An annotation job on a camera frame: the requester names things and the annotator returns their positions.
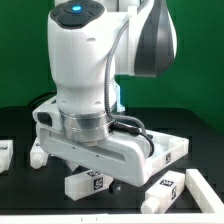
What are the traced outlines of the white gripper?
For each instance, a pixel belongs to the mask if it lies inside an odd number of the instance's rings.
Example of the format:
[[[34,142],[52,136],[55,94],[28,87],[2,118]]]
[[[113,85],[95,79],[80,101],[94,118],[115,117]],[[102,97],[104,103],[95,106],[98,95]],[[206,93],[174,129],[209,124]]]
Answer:
[[[78,144],[63,134],[37,124],[36,132],[41,148],[48,154],[85,168],[103,173],[120,181],[140,187],[152,175],[151,147],[142,136],[113,132],[94,146]],[[121,192],[121,182],[109,186],[111,194]]]

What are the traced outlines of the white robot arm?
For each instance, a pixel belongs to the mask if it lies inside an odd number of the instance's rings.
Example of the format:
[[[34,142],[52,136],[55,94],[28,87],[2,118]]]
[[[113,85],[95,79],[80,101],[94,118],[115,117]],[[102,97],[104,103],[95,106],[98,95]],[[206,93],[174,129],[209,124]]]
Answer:
[[[42,149],[123,182],[145,184],[155,152],[144,124],[114,112],[115,75],[156,77],[177,37],[166,0],[55,0],[48,52],[57,94],[33,117]]]

